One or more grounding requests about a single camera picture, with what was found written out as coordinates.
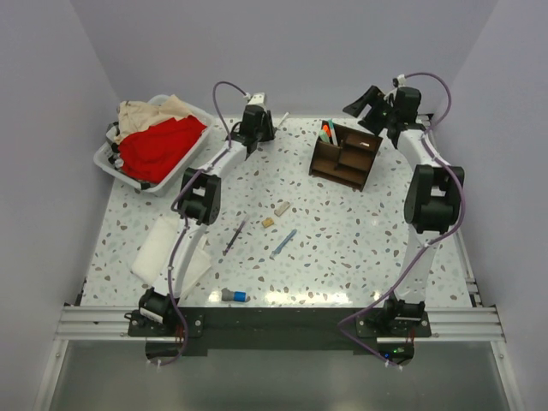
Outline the teal capped white marker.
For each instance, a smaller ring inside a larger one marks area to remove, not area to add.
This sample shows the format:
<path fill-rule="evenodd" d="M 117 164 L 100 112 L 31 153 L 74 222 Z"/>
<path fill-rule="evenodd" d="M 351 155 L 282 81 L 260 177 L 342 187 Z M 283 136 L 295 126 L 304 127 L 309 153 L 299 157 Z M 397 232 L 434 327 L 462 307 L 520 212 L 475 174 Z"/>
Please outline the teal capped white marker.
<path fill-rule="evenodd" d="M 333 123 L 332 120 L 329 120 L 328 124 L 329 124 L 330 132 L 331 132 L 332 142 L 335 146 L 338 146 L 339 143 L 338 143 L 337 132 L 335 130 L 334 123 Z"/>

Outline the beige eraser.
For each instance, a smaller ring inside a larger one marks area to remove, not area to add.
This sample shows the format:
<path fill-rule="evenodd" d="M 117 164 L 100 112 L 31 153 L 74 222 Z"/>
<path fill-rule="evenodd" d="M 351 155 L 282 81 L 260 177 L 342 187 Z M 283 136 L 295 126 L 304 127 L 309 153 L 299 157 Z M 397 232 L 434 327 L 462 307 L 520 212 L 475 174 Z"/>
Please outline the beige eraser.
<path fill-rule="evenodd" d="M 275 215 L 280 217 L 282 216 L 290 207 L 290 203 L 285 201 L 283 202 L 275 211 Z"/>

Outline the blue pen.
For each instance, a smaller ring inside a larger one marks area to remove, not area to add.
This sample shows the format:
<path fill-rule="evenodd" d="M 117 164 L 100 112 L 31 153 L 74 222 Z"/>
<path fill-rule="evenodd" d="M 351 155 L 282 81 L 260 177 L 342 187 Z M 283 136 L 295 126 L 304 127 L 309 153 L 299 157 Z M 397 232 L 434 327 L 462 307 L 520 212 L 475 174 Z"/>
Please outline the blue pen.
<path fill-rule="evenodd" d="M 297 229 L 292 229 L 288 235 L 280 242 L 280 244 L 271 252 L 271 259 L 275 259 L 283 250 L 283 248 L 293 239 Z"/>

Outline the green capped white marker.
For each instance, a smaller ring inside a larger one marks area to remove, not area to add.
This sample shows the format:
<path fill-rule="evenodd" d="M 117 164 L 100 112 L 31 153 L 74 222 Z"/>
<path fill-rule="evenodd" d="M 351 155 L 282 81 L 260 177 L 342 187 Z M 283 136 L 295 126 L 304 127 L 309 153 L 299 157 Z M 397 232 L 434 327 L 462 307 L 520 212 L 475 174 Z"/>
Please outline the green capped white marker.
<path fill-rule="evenodd" d="M 284 113 L 284 115 L 282 116 L 281 120 L 279 121 L 278 125 L 277 125 L 277 128 L 280 128 L 282 127 L 283 123 L 285 122 L 285 120 L 289 117 L 290 115 L 290 112 L 289 111 L 286 111 Z"/>

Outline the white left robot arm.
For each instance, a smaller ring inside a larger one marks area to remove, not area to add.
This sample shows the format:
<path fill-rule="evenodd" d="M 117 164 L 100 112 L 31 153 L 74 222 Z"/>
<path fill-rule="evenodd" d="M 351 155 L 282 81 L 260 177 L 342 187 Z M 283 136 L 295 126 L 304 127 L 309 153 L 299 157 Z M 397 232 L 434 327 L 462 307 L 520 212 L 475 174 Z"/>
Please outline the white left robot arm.
<path fill-rule="evenodd" d="M 171 334 L 181 319 L 176 303 L 186 273 L 206 272 L 206 260 L 195 258 L 194 251 L 203 246 L 207 226 L 220 214 L 222 180 L 247 160 L 258 143 L 275 138 L 271 112 L 259 102 L 261 97 L 256 94 L 247 103 L 239 128 L 229 132 L 214 159 L 185 171 L 181 192 L 170 207 L 175 215 L 157 219 L 131 265 L 131 273 L 149 286 L 138 312 L 159 336 Z"/>

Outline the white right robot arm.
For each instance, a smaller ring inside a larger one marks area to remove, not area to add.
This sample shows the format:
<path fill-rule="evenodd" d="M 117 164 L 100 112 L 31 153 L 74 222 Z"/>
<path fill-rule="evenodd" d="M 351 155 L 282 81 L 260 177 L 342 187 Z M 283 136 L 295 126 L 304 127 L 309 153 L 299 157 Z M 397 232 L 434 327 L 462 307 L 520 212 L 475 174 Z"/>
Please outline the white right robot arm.
<path fill-rule="evenodd" d="M 462 223 L 464 169 L 447 163 L 417 122 L 420 91 L 397 86 L 389 94 L 369 89 L 343 112 L 357 117 L 368 110 L 359 124 L 379 135 L 386 132 L 393 146 L 413 171 L 404 200 L 408 246 L 402 272 L 390 288 L 382 308 L 381 325 L 394 337 L 401 336 L 425 310 L 427 279 L 439 243 L 453 235 Z"/>

